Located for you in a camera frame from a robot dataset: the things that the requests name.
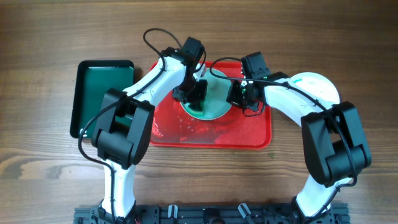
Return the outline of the green sponge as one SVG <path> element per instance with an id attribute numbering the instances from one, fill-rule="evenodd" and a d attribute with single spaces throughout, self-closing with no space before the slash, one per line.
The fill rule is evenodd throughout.
<path id="1" fill-rule="evenodd" d="M 187 103 L 186 104 L 186 109 L 189 113 L 193 114 L 203 114 L 204 113 L 204 106 L 203 106 L 204 101 L 203 100 L 197 100 L 192 103 Z"/>

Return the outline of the light blue plate top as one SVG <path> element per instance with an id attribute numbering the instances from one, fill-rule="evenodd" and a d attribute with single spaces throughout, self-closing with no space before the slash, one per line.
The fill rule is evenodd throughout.
<path id="1" fill-rule="evenodd" d="M 231 104 L 226 101 L 231 81 L 213 76 L 209 68 L 201 80 L 208 83 L 205 99 L 200 103 L 201 110 L 194 110 L 193 103 L 181 103 L 182 108 L 199 120 L 208 121 L 222 117 L 231 108 Z"/>

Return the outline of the white plate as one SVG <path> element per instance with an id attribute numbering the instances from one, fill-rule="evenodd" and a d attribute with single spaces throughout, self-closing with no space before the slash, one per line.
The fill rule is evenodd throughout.
<path id="1" fill-rule="evenodd" d="M 334 84 L 326 77 L 315 72 L 302 72 L 290 78 L 294 84 L 313 96 L 329 101 L 333 104 L 340 103 L 340 95 Z"/>

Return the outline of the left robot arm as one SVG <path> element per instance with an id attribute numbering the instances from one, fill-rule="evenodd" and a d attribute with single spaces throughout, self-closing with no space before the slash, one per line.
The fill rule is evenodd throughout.
<path id="1" fill-rule="evenodd" d="M 133 86 L 105 93 L 91 137 L 108 168 L 99 206 L 101 219 L 133 223 L 135 169 L 150 143 L 155 108 L 168 94 L 176 101 L 200 106 L 207 89 L 207 82 L 199 79 L 205 73 L 200 65 L 204 52 L 203 44 L 189 37 L 181 48 L 161 51 L 156 66 Z"/>

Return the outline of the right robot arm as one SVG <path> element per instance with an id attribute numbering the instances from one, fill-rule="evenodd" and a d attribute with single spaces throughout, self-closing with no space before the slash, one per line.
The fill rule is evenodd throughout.
<path id="1" fill-rule="evenodd" d="M 358 110 L 341 101 L 334 84 L 319 73 L 271 73 L 261 52 L 238 61 L 243 75 L 234 78 L 228 103 L 252 111 L 263 103 L 301 128 L 309 177 L 292 201 L 290 220 L 310 223 L 327 216 L 337 193 L 355 186 L 359 173 L 371 165 Z"/>

